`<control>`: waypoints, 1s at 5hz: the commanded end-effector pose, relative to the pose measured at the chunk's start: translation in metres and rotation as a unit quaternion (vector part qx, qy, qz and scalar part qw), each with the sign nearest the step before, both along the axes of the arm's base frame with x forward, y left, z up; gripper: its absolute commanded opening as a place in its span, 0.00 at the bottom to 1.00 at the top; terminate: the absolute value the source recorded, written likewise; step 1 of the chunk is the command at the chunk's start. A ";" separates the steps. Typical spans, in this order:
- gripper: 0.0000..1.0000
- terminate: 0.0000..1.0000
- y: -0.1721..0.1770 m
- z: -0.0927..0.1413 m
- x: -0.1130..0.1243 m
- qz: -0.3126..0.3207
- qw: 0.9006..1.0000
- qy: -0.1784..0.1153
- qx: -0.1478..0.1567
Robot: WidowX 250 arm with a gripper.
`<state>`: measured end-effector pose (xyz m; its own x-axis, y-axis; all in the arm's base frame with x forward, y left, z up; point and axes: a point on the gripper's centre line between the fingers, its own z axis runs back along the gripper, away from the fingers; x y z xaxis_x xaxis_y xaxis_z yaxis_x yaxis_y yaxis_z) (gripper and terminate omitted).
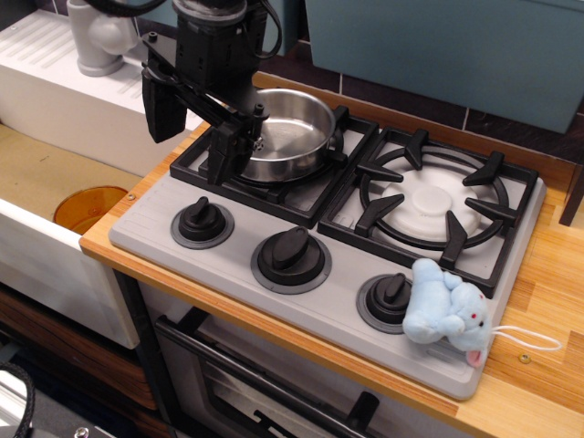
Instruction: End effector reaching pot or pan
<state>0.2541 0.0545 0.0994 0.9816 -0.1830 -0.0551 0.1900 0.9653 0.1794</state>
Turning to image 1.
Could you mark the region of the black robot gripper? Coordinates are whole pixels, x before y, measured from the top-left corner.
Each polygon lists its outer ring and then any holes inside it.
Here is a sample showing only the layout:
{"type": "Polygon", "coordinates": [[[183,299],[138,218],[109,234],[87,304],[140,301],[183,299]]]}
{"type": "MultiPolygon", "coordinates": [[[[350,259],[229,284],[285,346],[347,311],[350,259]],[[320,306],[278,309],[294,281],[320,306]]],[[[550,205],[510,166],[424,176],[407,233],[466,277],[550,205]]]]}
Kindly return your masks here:
{"type": "Polygon", "coordinates": [[[187,110],[215,126],[207,182],[221,185],[240,175],[260,139],[266,104],[252,85],[266,29],[264,12],[213,23],[178,15],[175,39],[143,38],[142,101],[156,143],[185,130],[187,110]]]}

